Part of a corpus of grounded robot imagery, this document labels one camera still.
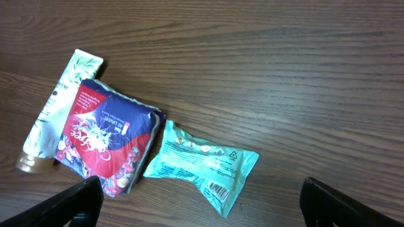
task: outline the wooden table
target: wooden table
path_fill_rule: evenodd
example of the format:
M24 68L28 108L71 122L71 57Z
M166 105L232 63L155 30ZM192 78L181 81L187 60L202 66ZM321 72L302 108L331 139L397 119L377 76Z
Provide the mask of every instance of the wooden table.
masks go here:
M98 226L304 226L308 175L404 221L403 25L394 0L0 1L0 221L81 181L14 167L75 48L189 133L260 154L227 219L141 178Z

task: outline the gold cap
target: gold cap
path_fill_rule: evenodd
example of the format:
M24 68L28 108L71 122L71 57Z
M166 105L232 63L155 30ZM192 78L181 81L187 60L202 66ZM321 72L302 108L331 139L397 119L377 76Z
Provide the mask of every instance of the gold cap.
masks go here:
M21 152L15 167L29 173L46 173L52 168L54 161L54 158L39 158L26 152Z

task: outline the package of liners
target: package of liners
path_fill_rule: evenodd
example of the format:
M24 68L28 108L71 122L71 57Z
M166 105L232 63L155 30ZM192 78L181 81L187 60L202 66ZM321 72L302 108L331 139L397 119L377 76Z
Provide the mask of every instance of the package of liners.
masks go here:
M259 154L196 138L167 120L160 152L144 176L193 182L226 218Z
M84 79L55 158L84 178L100 177L104 192L128 194L165 115L96 79Z

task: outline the teal packet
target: teal packet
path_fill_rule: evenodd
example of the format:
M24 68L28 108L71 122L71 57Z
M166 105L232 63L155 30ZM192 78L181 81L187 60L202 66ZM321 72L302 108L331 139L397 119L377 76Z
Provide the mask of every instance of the teal packet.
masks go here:
M144 177L187 180L226 218L259 154L196 138L167 120L162 147Z

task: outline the blue and red package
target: blue and red package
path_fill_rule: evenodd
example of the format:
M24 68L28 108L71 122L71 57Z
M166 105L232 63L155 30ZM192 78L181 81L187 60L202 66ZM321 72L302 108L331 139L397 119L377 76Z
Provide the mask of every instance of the blue and red package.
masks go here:
M164 118L156 107L84 79L55 158L84 178L99 176L111 197L128 194Z

